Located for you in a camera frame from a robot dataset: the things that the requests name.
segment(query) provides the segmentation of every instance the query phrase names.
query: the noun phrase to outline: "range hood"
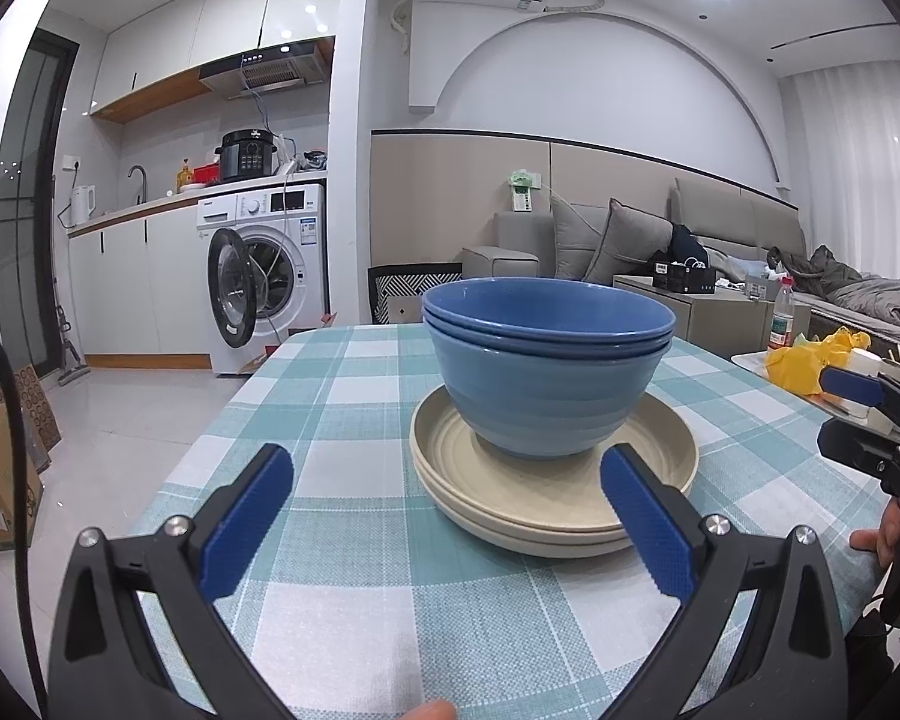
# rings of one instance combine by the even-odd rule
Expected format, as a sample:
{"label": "range hood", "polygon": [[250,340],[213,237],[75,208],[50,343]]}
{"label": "range hood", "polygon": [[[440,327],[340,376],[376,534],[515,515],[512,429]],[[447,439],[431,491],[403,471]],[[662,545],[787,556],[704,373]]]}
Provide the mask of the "range hood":
{"label": "range hood", "polygon": [[200,67],[199,81],[226,100],[326,81],[321,43],[327,45],[329,55],[332,38],[284,43],[218,59]]}

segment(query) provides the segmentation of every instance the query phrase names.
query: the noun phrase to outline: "pressure cooker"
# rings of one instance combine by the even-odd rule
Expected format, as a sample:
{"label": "pressure cooker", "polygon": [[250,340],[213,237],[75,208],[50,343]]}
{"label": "pressure cooker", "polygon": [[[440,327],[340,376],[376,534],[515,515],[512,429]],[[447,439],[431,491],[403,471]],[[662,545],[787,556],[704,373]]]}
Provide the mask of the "pressure cooker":
{"label": "pressure cooker", "polygon": [[237,129],[223,136],[220,181],[245,181],[274,174],[274,134],[266,129]]}

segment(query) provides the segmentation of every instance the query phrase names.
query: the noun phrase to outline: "metal screw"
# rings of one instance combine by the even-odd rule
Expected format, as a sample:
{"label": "metal screw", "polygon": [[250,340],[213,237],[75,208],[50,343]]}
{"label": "metal screw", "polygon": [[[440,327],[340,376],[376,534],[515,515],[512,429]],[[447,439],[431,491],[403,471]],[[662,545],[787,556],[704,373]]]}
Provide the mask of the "metal screw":
{"label": "metal screw", "polygon": [[82,547],[92,547],[98,541],[100,541],[103,533],[97,530],[97,528],[87,528],[84,531],[80,531],[80,535],[77,537],[77,543],[79,543]]}
{"label": "metal screw", "polygon": [[797,525],[797,531],[794,533],[797,541],[802,544],[812,544],[817,540],[817,532],[809,525]]}
{"label": "metal screw", "polygon": [[190,529],[190,519],[181,514],[175,514],[163,523],[163,532],[167,536],[183,536]]}
{"label": "metal screw", "polygon": [[711,514],[703,524],[714,536],[726,536],[730,532],[730,521],[722,514]]}

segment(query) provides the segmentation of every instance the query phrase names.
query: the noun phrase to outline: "curtain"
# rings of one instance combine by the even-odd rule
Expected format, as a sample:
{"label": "curtain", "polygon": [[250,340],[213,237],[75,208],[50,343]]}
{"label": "curtain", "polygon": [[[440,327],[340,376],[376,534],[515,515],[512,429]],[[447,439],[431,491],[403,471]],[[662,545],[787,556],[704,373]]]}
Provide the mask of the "curtain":
{"label": "curtain", "polygon": [[900,62],[785,80],[785,100],[796,91],[799,101],[786,118],[810,250],[823,244],[858,271],[900,278]]}

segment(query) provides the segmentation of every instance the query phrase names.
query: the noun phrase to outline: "red box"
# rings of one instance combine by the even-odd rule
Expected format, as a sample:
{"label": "red box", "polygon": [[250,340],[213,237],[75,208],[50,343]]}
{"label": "red box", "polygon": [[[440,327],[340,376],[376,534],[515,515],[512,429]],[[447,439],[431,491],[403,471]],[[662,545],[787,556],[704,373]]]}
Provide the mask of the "red box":
{"label": "red box", "polygon": [[216,184],[220,181],[220,163],[211,162],[194,168],[194,184]]}

